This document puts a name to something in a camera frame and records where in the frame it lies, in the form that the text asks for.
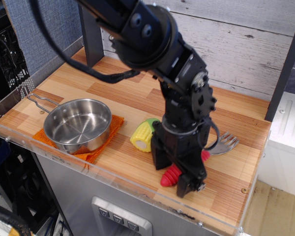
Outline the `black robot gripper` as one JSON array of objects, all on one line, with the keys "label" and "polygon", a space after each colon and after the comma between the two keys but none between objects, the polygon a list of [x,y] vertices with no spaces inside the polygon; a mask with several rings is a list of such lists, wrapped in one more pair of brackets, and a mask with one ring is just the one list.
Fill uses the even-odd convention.
[{"label": "black robot gripper", "polygon": [[175,163],[181,174],[177,182],[177,196],[183,198],[189,192],[202,191],[207,177],[201,152],[207,144],[210,127],[200,124],[187,133],[173,133],[155,121],[151,139],[151,152],[156,170],[164,169]]}]

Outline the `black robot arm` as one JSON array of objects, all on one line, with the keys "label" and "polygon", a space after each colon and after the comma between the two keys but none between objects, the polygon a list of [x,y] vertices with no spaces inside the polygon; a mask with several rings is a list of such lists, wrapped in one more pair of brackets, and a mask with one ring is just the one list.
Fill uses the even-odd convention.
[{"label": "black robot arm", "polygon": [[216,100],[206,64],[184,42],[177,24],[163,7],[140,0],[82,0],[80,4],[111,36],[120,60],[159,80],[165,99],[162,121],[155,121],[151,150],[156,169],[175,164],[181,171],[177,195],[205,186],[201,152],[214,127],[210,113]]}]

